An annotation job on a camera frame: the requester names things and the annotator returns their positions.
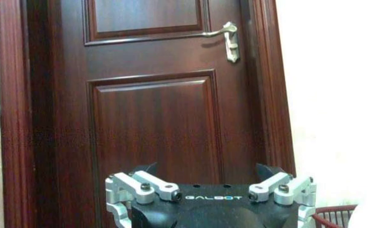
lever handle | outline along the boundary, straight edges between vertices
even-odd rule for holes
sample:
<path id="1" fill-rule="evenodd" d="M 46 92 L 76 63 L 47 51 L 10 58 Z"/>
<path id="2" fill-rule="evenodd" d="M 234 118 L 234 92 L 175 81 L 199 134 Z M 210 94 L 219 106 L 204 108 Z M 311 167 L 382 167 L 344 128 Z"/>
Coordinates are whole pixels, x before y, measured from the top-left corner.
<path id="1" fill-rule="evenodd" d="M 232 22 L 227 22 L 222 30 L 215 32 L 203 32 L 203 37 L 215 37 L 219 34 L 226 36 L 227 60 L 236 63 L 239 60 L 239 42 L 238 42 L 238 27 Z"/>
<path id="2" fill-rule="evenodd" d="M 203 32 L 203 36 L 204 37 L 215 37 L 218 36 L 219 34 L 223 34 L 226 32 L 230 32 L 231 34 L 234 34 L 235 32 L 238 31 L 238 27 L 236 25 L 232 23 L 232 22 L 228 22 L 224 27 L 222 28 L 222 30 L 219 31 L 215 31 L 215 32 Z"/>

bolt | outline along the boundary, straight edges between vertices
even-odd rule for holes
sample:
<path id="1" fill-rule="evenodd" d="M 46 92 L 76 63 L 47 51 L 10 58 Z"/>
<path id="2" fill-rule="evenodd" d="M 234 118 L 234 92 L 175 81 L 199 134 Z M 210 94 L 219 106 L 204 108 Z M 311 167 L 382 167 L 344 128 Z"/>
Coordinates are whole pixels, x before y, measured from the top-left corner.
<path id="1" fill-rule="evenodd" d="M 279 191 L 282 191 L 282 192 L 284 192 L 284 193 L 288 193 L 288 192 L 290 192 L 288 185 L 286 185 L 286 184 L 280 184 L 280 185 L 279 185 Z"/>
<path id="2" fill-rule="evenodd" d="M 144 191 L 151 190 L 151 184 L 150 183 L 143 183 L 142 184 L 142 190 L 144 190 Z"/>
<path id="3" fill-rule="evenodd" d="M 132 209 L 132 201 L 127 201 L 126 205 L 127 205 L 127 209 L 131 210 Z"/>
<path id="4" fill-rule="evenodd" d="M 250 192 L 248 198 L 252 202 L 255 202 L 258 200 L 258 195 L 252 192 Z"/>
<path id="5" fill-rule="evenodd" d="M 179 202 L 182 200 L 182 192 L 179 191 L 174 191 L 172 195 L 171 195 L 171 200 L 175 202 Z"/>

door handle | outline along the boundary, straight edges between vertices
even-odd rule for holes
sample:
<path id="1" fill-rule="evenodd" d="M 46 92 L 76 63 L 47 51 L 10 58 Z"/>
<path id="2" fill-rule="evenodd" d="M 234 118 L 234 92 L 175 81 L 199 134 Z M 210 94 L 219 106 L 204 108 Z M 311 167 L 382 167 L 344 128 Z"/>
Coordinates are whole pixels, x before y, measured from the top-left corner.
<path id="1" fill-rule="evenodd" d="M 238 27 L 232 22 L 224 24 L 222 30 L 215 32 L 203 32 L 203 37 L 215 37 L 220 34 L 226 36 L 227 59 L 231 62 L 239 60 L 239 44 L 238 44 Z"/>

basket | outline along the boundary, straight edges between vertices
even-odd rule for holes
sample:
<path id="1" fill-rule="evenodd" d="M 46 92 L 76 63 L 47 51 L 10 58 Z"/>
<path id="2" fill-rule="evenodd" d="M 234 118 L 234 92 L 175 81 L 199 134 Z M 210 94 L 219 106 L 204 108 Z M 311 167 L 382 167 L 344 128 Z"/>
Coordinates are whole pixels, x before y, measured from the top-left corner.
<path id="1" fill-rule="evenodd" d="M 318 208 L 312 215 L 316 228 L 347 228 L 357 205 Z"/>

dark brown door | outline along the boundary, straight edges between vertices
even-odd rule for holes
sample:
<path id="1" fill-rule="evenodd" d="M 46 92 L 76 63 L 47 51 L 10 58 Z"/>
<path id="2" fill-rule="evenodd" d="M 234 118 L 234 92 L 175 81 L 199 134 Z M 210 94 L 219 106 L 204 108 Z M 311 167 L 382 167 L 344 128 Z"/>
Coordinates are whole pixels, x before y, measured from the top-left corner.
<path id="1" fill-rule="evenodd" d="M 114 227 L 104 179 L 158 162 L 178 183 L 254 183 L 239 0 L 51 1 L 55 138 L 63 227 Z M 240 60 L 224 36 L 234 22 Z"/>

